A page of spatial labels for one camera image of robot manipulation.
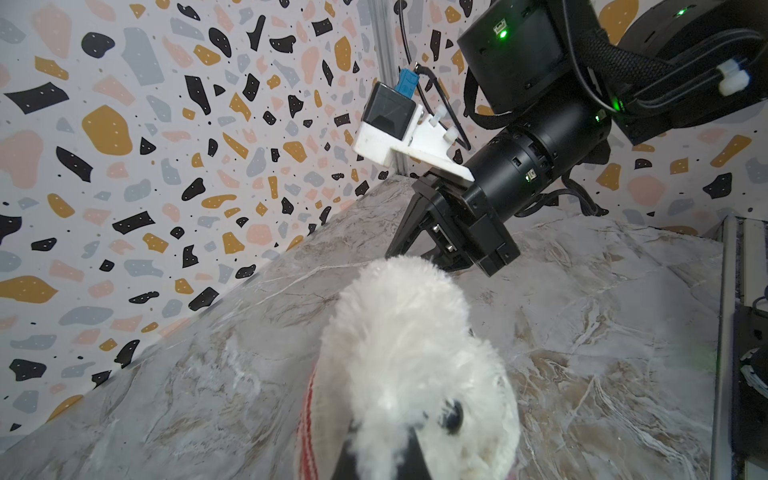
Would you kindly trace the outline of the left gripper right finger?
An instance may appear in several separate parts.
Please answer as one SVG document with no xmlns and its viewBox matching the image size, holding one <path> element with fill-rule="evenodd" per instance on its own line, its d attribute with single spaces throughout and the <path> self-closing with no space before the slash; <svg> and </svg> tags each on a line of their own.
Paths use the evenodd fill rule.
<svg viewBox="0 0 768 480">
<path fill-rule="evenodd" d="M 408 444 L 402 452 L 402 463 L 397 468 L 397 480 L 431 480 L 416 431 L 408 430 Z"/>
</svg>

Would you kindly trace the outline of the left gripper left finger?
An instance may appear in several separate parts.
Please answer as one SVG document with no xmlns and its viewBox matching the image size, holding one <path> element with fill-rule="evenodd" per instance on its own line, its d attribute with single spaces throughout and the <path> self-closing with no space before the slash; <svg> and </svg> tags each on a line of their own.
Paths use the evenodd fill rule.
<svg viewBox="0 0 768 480">
<path fill-rule="evenodd" d="M 332 480 L 362 479 L 359 473 L 360 453 L 358 440 L 359 427 L 350 425 L 331 476 Z"/>
</svg>

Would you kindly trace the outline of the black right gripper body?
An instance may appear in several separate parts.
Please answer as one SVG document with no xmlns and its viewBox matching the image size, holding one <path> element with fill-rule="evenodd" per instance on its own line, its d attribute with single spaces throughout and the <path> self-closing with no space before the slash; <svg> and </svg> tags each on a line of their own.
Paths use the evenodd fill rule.
<svg viewBox="0 0 768 480">
<path fill-rule="evenodd" d="M 518 245 L 476 184 L 429 171 L 412 189 L 387 258 L 406 254 L 423 232 L 435 247 L 422 257 L 446 272 L 477 266 L 491 277 L 520 256 Z"/>
</svg>

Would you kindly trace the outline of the red white striped sweater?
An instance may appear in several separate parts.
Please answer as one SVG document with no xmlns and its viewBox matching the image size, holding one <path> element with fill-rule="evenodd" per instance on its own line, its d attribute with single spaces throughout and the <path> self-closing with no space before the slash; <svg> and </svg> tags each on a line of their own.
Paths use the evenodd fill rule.
<svg viewBox="0 0 768 480">
<path fill-rule="evenodd" d="M 325 446 L 330 431 L 327 388 L 318 379 L 317 370 L 314 366 L 301 403 L 294 444 L 294 479 L 330 479 L 335 468 L 335 457 Z"/>
</svg>

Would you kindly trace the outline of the white plush teddy bear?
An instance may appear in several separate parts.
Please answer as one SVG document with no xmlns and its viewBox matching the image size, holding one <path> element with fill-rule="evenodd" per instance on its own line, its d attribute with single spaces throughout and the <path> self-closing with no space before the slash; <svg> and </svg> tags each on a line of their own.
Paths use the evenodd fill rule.
<svg viewBox="0 0 768 480">
<path fill-rule="evenodd" d="M 521 425 L 514 389 L 492 344 L 476 336 L 461 288 L 408 256 L 365 266 L 339 296 L 321 335 L 328 452 L 359 427 L 362 479 L 396 479 L 408 430 L 432 479 L 505 479 Z"/>
</svg>

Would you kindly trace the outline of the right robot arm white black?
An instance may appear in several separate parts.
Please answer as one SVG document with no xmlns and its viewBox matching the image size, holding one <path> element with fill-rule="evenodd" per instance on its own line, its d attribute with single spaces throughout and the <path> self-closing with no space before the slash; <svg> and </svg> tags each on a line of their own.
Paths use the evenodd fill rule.
<svg viewBox="0 0 768 480">
<path fill-rule="evenodd" d="M 458 44 L 465 113 L 493 137 L 467 161 L 470 179 L 431 169 L 414 184 L 387 250 L 403 255 L 427 234 L 426 258 L 448 272 L 510 264 L 506 222 L 563 194 L 601 215 L 570 174 L 608 162 L 613 127 L 636 145 L 767 96 L 763 1 L 663 1 L 618 44 L 587 1 L 494 1 Z"/>
</svg>

